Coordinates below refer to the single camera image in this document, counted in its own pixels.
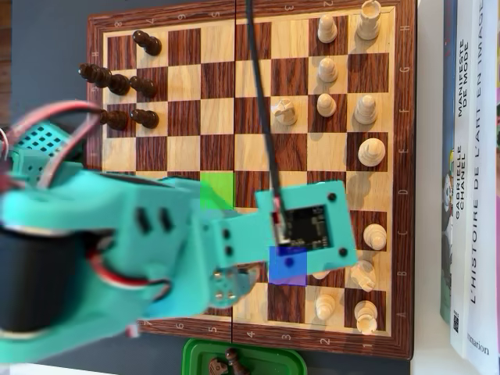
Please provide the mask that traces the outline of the plastic gripper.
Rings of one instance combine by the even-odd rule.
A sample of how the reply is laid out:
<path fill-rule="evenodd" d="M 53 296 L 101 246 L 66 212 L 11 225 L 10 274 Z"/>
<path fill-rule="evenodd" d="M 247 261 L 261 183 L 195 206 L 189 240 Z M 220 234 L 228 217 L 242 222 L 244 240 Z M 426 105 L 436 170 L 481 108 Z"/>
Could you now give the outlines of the plastic gripper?
<path fill-rule="evenodd" d="M 148 316 L 194 316 L 208 308 L 226 309 L 245 297 L 256 284 L 255 267 L 225 268 L 220 261 L 213 223 L 224 211 L 209 208 L 201 199 L 190 204 L 184 247 L 177 257 L 170 292 L 153 302 Z"/>

